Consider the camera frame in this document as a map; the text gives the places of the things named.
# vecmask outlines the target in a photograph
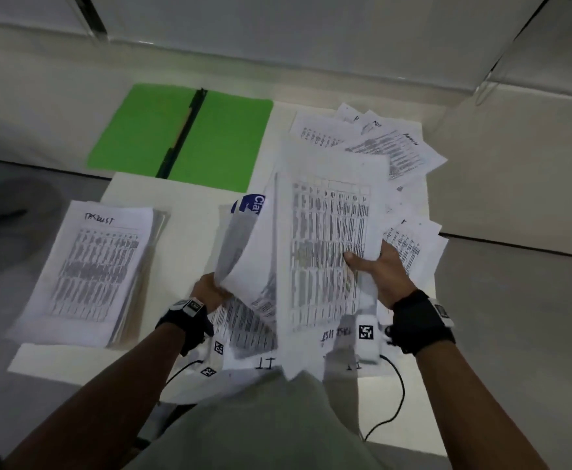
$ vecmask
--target right hand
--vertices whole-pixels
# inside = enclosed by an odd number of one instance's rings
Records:
[[[407,276],[399,252],[386,241],[382,241],[382,252],[377,260],[362,259],[353,252],[345,252],[344,258],[353,272],[371,274],[377,285],[379,301],[386,308],[392,309],[396,302],[418,290]]]

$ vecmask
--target floor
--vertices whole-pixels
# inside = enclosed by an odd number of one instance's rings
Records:
[[[108,180],[0,164],[0,181],[35,177],[65,204],[98,200]],[[0,272],[0,454],[8,453],[76,387],[5,371],[3,338],[48,253]],[[451,239],[436,273],[439,300],[474,370],[552,469],[572,469],[572,258]],[[441,458],[392,454],[395,468],[448,468]]]

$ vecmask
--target forearm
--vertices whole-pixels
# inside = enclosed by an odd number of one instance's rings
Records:
[[[6,459],[5,468],[115,468],[158,401],[184,341],[165,323],[82,387]]]
[[[416,362],[455,470],[547,468],[453,343],[423,348]]]

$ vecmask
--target white device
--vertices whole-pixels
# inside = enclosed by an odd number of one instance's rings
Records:
[[[355,355],[362,362],[379,363],[382,331],[376,315],[356,315]]]

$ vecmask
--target hand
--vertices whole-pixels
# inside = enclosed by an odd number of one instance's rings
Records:
[[[399,258],[399,252],[386,241],[382,241],[382,252],[377,260],[365,260],[353,252],[345,252],[344,257],[353,272],[361,271],[371,274],[377,285],[379,301],[386,308],[392,309],[396,302],[418,290],[407,276]]]
[[[212,272],[211,274],[205,274],[194,284],[191,297],[202,301],[208,308],[208,313],[212,313],[225,300],[231,297],[231,293],[214,283],[214,273]]]

